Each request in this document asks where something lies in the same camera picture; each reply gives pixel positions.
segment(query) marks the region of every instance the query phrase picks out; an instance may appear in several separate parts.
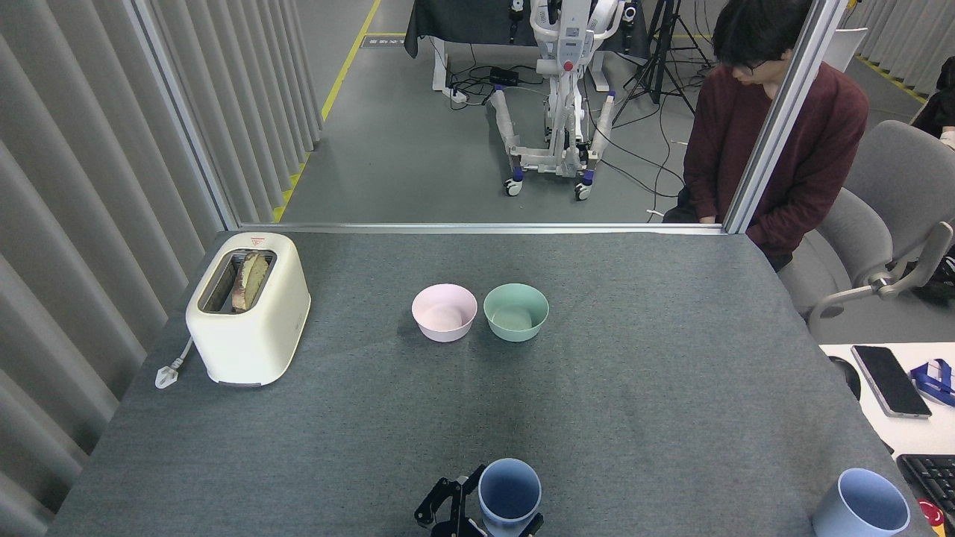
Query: bread slice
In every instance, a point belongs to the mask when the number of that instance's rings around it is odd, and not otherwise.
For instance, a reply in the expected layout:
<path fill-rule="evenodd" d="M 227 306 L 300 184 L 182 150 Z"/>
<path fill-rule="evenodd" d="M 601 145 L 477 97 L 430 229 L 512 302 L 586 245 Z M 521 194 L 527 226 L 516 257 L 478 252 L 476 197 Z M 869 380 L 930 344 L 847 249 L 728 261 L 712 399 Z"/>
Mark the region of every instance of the bread slice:
<path fill-rule="evenodd" d="M 264 255 L 257 252 L 246 254 L 232 288 L 232 308 L 236 313 L 248 311 L 255 303 L 267 270 L 268 261 Z"/>

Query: gray curtain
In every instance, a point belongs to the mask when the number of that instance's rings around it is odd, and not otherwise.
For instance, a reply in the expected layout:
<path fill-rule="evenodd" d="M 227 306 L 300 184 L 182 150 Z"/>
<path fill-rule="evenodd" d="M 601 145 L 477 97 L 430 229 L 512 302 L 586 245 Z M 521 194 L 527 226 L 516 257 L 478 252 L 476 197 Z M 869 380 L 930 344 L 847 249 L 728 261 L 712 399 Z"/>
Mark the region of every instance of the gray curtain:
<path fill-rule="evenodd" d="M 868 28 L 859 53 L 914 91 L 931 95 L 947 58 L 955 55 L 955 2 L 866 0 L 842 23 Z"/>
<path fill-rule="evenodd" d="M 294 2 L 152 0 L 162 41 L 237 219 L 269 223 L 320 138 Z"/>
<path fill-rule="evenodd" d="M 0 535 L 45 532 L 223 215 L 271 222 L 318 140 L 294 9 L 0 2 Z"/>

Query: computer mouse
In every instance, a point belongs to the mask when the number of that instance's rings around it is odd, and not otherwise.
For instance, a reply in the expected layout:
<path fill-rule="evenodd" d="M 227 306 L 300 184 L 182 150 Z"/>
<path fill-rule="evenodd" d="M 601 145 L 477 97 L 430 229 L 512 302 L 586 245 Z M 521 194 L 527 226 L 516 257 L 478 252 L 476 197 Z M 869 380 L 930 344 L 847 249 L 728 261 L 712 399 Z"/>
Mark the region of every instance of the computer mouse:
<path fill-rule="evenodd" d="M 842 374 L 845 375 L 845 383 L 849 385 L 849 389 L 852 390 L 852 395 L 856 396 L 856 400 L 859 400 L 862 395 L 862 382 L 859 379 L 859 372 L 851 363 L 838 356 L 829 356 L 829 359 L 842 370 Z"/>

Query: white toaster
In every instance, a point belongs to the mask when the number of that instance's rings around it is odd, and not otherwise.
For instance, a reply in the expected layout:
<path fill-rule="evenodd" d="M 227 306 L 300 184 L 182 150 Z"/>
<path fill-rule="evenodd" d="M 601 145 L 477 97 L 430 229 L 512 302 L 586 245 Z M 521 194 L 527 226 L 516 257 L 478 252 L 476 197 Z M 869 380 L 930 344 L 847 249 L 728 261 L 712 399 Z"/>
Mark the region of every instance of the white toaster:
<path fill-rule="evenodd" d="M 236 313 L 231 291 L 251 252 L 262 254 L 268 268 L 251 306 Z M 239 233 L 225 241 L 202 275 L 185 323 L 209 378 L 232 386 L 262 386 L 288 369 L 310 306 L 295 244 L 275 233 Z"/>

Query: maroon sweater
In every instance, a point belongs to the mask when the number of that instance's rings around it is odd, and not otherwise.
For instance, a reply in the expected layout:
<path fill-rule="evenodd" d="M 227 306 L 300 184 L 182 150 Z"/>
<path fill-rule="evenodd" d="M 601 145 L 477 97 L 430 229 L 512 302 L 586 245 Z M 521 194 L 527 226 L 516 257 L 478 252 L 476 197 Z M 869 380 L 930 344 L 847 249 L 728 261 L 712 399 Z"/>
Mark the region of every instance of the maroon sweater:
<path fill-rule="evenodd" d="M 700 90 L 684 179 L 698 218 L 723 222 L 772 102 L 729 67 Z M 865 130 L 869 101 L 848 76 L 823 63 L 756 206 L 746 234 L 767 255 L 792 253 L 822 222 L 845 183 Z"/>

